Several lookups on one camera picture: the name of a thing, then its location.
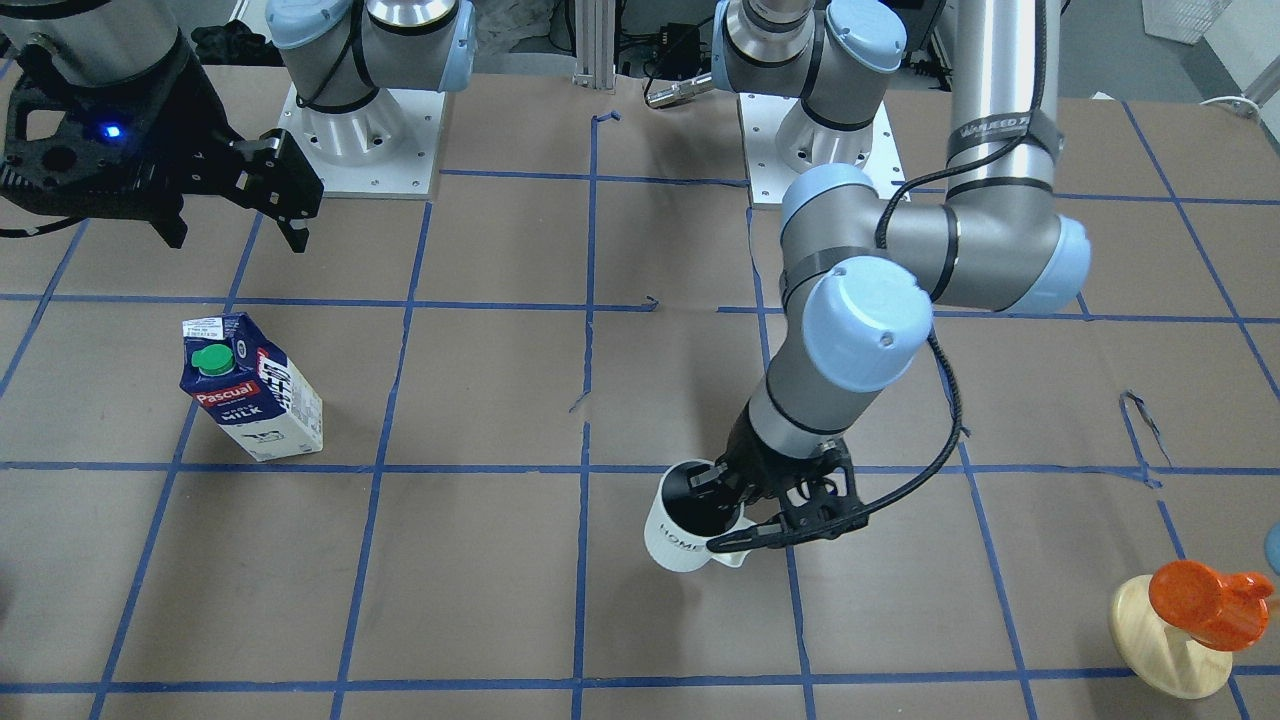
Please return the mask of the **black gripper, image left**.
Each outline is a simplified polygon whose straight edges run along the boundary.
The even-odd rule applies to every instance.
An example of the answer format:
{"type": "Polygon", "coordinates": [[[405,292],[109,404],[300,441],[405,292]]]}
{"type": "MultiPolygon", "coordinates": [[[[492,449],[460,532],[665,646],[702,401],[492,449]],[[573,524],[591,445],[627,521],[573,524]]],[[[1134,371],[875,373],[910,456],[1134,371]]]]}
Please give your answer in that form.
{"type": "Polygon", "coordinates": [[[152,223],[182,249],[187,195],[214,195],[278,222],[292,252],[308,245],[323,182],[280,128],[239,136],[198,58],[170,47],[148,70],[114,85],[73,85],[45,46],[28,45],[10,94],[3,196],[41,215],[152,223]]]}

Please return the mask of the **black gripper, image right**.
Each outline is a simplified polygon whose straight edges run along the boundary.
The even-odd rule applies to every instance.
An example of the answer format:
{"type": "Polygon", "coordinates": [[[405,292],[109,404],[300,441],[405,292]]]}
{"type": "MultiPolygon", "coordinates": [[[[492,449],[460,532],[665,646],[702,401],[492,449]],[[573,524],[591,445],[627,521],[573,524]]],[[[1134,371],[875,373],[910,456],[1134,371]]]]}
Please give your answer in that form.
{"type": "Polygon", "coordinates": [[[735,421],[724,454],[716,464],[696,462],[687,473],[691,498],[733,510],[760,498],[776,498],[780,512],[768,523],[732,530],[707,542],[712,553],[780,550],[800,541],[833,541],[869,523],[869,509],[856,486],[846,491],[829,479],[833,471],[852,479],[852,464],[844,441],[815,457],[790,457],[763,441],[746,410],[735,421]]]}

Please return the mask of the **silver robot arm, image right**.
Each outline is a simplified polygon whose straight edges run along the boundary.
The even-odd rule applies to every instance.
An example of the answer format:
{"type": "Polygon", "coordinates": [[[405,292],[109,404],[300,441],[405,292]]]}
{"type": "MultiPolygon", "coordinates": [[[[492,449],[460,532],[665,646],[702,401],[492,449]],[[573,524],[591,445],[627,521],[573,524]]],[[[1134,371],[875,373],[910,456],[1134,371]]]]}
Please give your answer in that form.
{"type": "Polygon", "coordinates": [[[938,305],[1052,313],[1091,269],[1084,227],[1053,208],[1056,1],[963,1],[942,170],[882,199],[858,165],[803,170],[783,195],[780,281],[787,334],[712,462],[676,477],[671,518],[710,555],[832,541],[931,479],[963,405],[945,355],[951,427],[938,455],[863,502],[844,434],[923,346],[938,305]]]}

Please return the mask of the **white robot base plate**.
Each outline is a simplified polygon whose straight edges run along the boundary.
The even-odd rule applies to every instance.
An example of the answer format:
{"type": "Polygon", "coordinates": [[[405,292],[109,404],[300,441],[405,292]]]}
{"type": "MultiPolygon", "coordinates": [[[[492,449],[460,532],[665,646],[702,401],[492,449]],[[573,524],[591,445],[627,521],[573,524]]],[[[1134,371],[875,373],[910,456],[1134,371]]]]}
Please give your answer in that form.
{"type": "Polygon", "coordinates": [[[279,118],[324,183],[326,199],[430,199],[449,94],[381,88],[353,111],[297,105],[291,87],[279,118]]]}
{"type": "Polygon", "coordinates": [[[786,190],[801,172],[828,161],[858,165],[882,199],[890,199],[906,182],[884,104],[877,109],[873,126],[849,133],[788,122],[796,105],[795,97],[739,95],[742,149],[755,209],[780,208],[786,190]]]}

